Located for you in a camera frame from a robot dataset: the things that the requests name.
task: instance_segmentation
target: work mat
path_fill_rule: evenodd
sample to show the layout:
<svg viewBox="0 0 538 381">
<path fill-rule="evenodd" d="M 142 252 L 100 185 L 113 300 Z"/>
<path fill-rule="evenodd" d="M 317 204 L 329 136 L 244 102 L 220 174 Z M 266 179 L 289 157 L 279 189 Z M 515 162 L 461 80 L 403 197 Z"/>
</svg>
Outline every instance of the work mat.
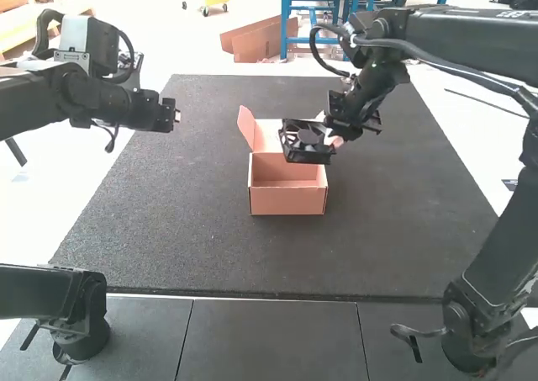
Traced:
<svg viewBox="0 0 538 381">
<path fill-rule="evenodd" d="M 257 118 L 313 118 L 338 78 L 173 76 L 182 122 L 136 133 L 52 262 L 103 272 L 113 290 L 267 298 L 438 298 L 496 216 L 414 87 L 381 107 L 384 131 L 327 167 L 324 216 L 250 216 Z"/>
</svg>

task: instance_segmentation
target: floor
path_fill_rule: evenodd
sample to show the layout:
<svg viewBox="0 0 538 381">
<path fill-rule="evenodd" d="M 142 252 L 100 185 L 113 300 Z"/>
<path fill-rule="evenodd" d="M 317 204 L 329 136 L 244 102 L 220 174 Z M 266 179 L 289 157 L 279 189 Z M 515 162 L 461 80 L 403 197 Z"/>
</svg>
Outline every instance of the floor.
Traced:
<svg viewBox="0 0 538 381">
<path fill-rule="evenodd" d="M 183 11 L 183 0 L 122 0 L 123 8 L 119 8 L 119 0 L 95 1 L 98 17 L 127 32 L 135 49 L 145 52 L 143 87 L 161 90 L 172 73 L 327 75 L 309 58 L 239 65 L 220 49 L 220 32 L 279 14 L 280 0 L 230 0 L 228 13 L 216 8 L 208 18 L 193 8 Z M 474 8 L 493 6 L 489 0 L 448 3 Z M 350 68 L 346 63 L 341 65 Z M 514 111 L 518 111 L 517 105 L 426 66 L 410 66 L 409 72 L 456 152 L 500 214 L 511 194 L 501 180 L 517 178 L 521 168 L 517 157 L 525 121 L 448 93 L 445 88 Z M 0 145 L 0 262 L 48 262 L 131 135 L 129 130 L 120 131 L 116 150 L 108 155 L 103 151 L 108 138 L 101 130 L 51 125 L 17 137 L 29 158 L 24 168 L 18 167 L 8 148 Z M 16 324 L 16 320 L 0 323 L 0 347 Z"/>
</svg>

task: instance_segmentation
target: box flap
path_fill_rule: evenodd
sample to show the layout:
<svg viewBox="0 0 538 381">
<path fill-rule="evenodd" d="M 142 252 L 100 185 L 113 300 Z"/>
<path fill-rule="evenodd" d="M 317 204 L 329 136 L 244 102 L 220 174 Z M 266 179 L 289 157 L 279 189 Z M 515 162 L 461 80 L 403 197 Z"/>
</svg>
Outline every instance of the box flap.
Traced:
<svg viewBox="0 0 538 381">
<path fill-rule="evenodd" d="M 256 131 L 256 120 L 252 112 L 244 107 L 243 105 L 239 106 L 239 114 L 237 115 L 237 127 L 243 137 L 245 137 L 246 142 L 249 144 L 251 150 L 254 150 L 254 134 Z"/>
<path fill-rule="evenodd" d="M 237 116 L 237 127 L 252 152 L 282 153 L 282 145 L 278 130 L 282 127 L 280 119 L 254 119 L 252 112 L 245 106 L 240 106 Z"/>
<path fill-rule="evenodd" d="M 272 152 L 283 156 L 282 144 L 278 137 L 278 130 L 281 128 L 281 119 L 257 119 L 252 152 Z"/>
</svg>

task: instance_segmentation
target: flattened cardboard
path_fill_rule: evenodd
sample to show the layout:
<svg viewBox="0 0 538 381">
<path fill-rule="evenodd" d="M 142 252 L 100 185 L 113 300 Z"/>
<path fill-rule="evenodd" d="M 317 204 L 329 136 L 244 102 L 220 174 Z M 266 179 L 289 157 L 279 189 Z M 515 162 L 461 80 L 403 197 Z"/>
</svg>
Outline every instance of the flattened cardboard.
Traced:
<svg viewBox="0 0 538 381">
<path fill-rule="evenodd" d="M 325 167 L 286 161 L 277 133 L 282 121 L 255 119 L 241 106 L 237 125 L 252 150 L 248 174 L 251 214 L 323 214 L 328 192 Z"/>
<path fill-rule="evenodd" d="M 220 35 L 222 49 L 236 63 L 256 63 L 280 53 L 281 17 L 276 16 Z M 287 35 L 298 34 L 298 18 L 287 21 Z"/>
<path fill-rule="evenodd" d="M 259 28 L 263 28 L 264 26 L 268 26 L 271 24 L 278 24 L 279 22 L 280 22 L 280 15 L 277 15 L 276 17 L 263 19 L 262 21 L 258 21 L 253 24 L 248 24 L 245 26 L 241 26 L 240 28 L 233 29 L 228 32 L 224 32 L 220 34 L 220 44 L 222 46 L 222 50 L 233 55 L 234 48 L 232 47 L 232 39 L 235 36 L 239 36 L 240 34 L 246 34 L 248 32 L 257 30 Z"/>
</svg>

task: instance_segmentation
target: black rubber mat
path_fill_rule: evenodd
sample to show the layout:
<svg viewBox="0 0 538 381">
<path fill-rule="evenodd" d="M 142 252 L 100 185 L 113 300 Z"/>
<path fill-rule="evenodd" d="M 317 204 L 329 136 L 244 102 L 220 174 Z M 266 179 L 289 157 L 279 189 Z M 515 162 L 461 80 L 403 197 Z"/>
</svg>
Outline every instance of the black rubber mat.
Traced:
<svg viewBox="0 0 538 381">
<path fill-rule="evenodd" d="M 173 381 L 193 302 L 190 299 L 109 297 L 107 346 L 73 366 L 67 381 Z M 22 321 L 0 351 L 0 379 L 56 381 L 64 366 L 52 356 L 52 338 L 40 330 L 26 352 L 20 345 L 34 324 Z"/>
<path fill-rule="evenodd" d="M 196 300 L 177 381 L 367 381 L 356 304 Z"/>
<path fill-rule="evenodd" d="M 164 95 L 181 124 L 134 135 L 52 262 L 101 271 L 116 290 L 440 297 L 496 216 L 410 84 L 383 104 L 383 133 L 333 157 L 324 216 L 249 216 L 239 106 L 312 118 L 340 88 L 336 78 L 172 77 Z"/>
<path fill-rule="evenodd" d="M 432 304 L 373 304 L 359 303 L 364 349 L 367 355 L 370 381 L 471 381 L 446 360 L 440 339 L 418 339 L 422 363 L 417 363 L 413 351 L 403 341 L 392 336 L 390 325 L 397 323 L 421 331 L 431 331 L 442 326 L 440 306 Z M 521 316 L 514 320 L 516 337 L 529 327 Z M 522 353 L 497 381 L 534 379 L 538 372 L 536 362 L 538 347 Z M 493 379 L 489 374 L 486 379 Z"/>
</svg>

